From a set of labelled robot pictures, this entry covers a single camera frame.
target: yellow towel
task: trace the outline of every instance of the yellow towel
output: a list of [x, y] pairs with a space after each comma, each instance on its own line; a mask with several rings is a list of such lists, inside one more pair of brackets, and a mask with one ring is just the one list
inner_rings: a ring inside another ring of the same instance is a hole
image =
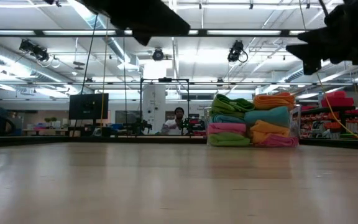
[[267, 139], [271, 134], [289, 137], [290, 129], [269, 124], [268, 122], [257, 120], [255, 125], [250, 129], [252, 143], [257, 144]]
[[257, 110], [270, 110], [279, 106], [287, 106], [290, 110], [295, 104], [295, 97], [290, 93], [280, 93], [278, 95], [256, 95], [254, 105]]

